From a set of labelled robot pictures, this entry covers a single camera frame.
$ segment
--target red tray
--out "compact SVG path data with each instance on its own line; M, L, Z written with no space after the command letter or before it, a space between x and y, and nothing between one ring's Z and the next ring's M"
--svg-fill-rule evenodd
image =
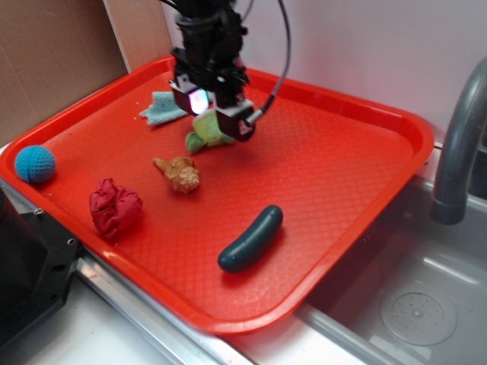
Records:
M192 117L151 128L139 116L170 90L173 59L157 60L22 135L0 174L83 244L188 323L248 332L291 313L428 158L432 133L417 116L286 81L255 135L193 155L200 187L173 191L152 159L187 156ZM276 77L249 70L257 106ZM56 156L54 177L28 185L14 171L24 147ZM100 179L136 190L145 216L111 241L97 234L88 196ZM267 205L284 221L269 251L238 274L220 251Z

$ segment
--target cardboard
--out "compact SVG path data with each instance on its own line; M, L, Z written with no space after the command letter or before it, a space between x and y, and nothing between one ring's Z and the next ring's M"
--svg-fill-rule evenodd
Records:
M0 146L127 72L103 2L0 2Z
M167 56L172 44L160 2L154 0L103 0L127 69Z

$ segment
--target blue sponge cloth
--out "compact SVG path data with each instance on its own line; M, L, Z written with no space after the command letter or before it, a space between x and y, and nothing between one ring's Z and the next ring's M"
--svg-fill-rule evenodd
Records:
M15 158L15 171L27 183L43 183L53 176L55 170L56 159L43 146L26 147Z
M155 91L152 93L152 99L153 104L140 113L147 118L147 124L150 126L164 124L188 115L178 107L170 91Z

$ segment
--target faucet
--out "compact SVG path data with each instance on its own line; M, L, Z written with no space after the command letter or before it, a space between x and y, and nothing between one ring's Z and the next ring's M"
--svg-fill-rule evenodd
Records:
M487 198L487 57L473 70L451 118L434 179L430 216L463 220L467 192Z

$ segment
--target dark green cucumber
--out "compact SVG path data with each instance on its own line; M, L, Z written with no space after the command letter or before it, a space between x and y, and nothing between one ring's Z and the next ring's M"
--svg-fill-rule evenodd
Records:
M269 248L282 218L282 209L277 205L265 208L250 227L220 253L220 268L226 272L239 272L250 267Z

